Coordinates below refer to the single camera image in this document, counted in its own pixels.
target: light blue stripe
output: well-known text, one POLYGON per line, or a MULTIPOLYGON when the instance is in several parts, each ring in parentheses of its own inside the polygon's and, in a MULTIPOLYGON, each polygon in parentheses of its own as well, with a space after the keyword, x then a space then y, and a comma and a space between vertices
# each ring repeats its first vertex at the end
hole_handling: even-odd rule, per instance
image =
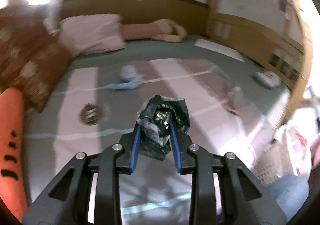
POLYGON ((168 207, 175 206, 179 202, 186 201, 189 199, 191 199, 191 193, 185 193, 185 194, 179 195, 175 199, 161 202, 161 203, 147 203, 147 204, 127 207, 127 208, 121 208, 121 214, 126 215, 126 214, 132 214, 132 213, 146 212, 146 211, 154 210, 157 208, 168 208, 168 207))
POLYGON ((103 137, 108 136, 113 133, 120 133, 120 134, 126 134, 133 132, 133 128, 127 128, 127 129, 116 129, 116 128, 108 128, 100 132, 92 132, 92 133, 72 133, 67 135, 57 135, 54 133, 40 133, 40 134, 26 134, 24 135, 25 138, 31 138, 31 139, 42 139, 42 138, 57 138, 61 137, 62 139, 69 140, 69 139, 77 139, 77 138, 86 138, 86 137, 103 137))

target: white plastic bag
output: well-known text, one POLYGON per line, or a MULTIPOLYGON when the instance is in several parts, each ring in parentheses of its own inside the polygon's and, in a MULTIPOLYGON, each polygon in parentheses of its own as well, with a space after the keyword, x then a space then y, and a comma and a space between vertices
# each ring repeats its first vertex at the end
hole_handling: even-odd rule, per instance
POLYGON ((308 180, 310 171, 310 146, 298 129, 290 124, 276 131, 274 143, 252 170, 266 186, 288 174, 308 180))

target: brown cushion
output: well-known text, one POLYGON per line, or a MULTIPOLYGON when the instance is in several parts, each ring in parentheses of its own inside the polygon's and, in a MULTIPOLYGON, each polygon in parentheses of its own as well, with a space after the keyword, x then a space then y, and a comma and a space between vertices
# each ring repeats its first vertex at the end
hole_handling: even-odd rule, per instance
POLYGON ((38 112, 71 61, 71 53, 50 36, 36 15, 0 19, 0 73, 38 112))

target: silver screw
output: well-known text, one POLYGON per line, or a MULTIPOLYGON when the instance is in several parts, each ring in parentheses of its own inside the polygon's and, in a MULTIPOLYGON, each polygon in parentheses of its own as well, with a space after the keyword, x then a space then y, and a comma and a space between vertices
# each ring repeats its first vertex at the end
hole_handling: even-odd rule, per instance
POLYGON ((84 159, 84 157, 85 157, 85 153, 83 152, 79 152, 76 154, 76 159, 81 160, 81 159, 84 159))
POLYGON ((228 152, 227 153, 227 158, 230 159, 230 160, 235 159, 236 158, 236 154, 232 153, 232 152, 228 152))
POLYGON ((114 144, 112 146, 112 149, 115 150, 115 151, 119 151, 122 149, 122 145, 121 144, 114 144))
POLYGON ((198 146, 197 144, 191 144, 191 145, 189 146, 189 149, 190 149, 191 151, 197 151, 197 150, 199 150, 199 146, 198 146))

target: person's leg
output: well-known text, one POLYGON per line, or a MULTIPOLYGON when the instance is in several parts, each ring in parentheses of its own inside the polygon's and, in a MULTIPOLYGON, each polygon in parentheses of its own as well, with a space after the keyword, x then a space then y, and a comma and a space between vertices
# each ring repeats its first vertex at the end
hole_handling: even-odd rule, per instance
POLYGON ((295 175, 286 175, 269 185, 268 191, 289 221, 307 199, 309 195, 309 185, 304 178, 295 175))

